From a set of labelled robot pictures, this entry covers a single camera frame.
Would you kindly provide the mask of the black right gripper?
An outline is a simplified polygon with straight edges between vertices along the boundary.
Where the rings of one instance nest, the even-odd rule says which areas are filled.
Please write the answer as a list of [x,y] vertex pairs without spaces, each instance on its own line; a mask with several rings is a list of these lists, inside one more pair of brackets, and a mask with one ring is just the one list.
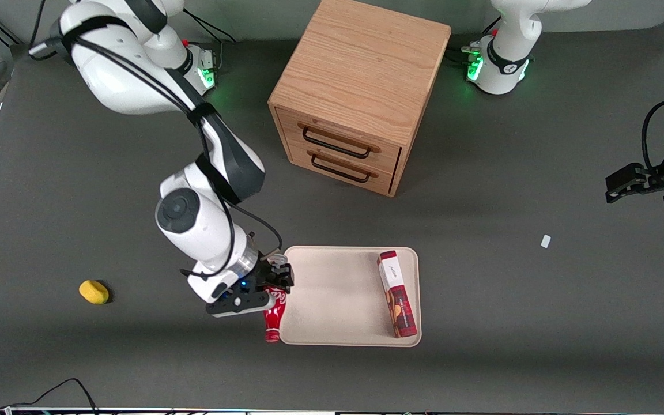
[[292,289],[293,270],[290,263],[259,260],[253,270],[238,281],[238,292],[243,295],[265,292],[269,287],[280,290]]

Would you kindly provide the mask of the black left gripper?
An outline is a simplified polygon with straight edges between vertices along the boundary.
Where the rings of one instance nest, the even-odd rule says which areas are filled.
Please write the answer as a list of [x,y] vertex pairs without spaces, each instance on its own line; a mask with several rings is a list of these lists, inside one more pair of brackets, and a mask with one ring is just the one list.
[[[651,175],[651,187],[656,191],[664,191],[664,158],[657,165],[651,163],[647,139],[645,139],[645,164]],[[606,203],[613,204],[627,196],[648,194],[647,176],[646,169],[640,163],[630,163],[607,176]]]

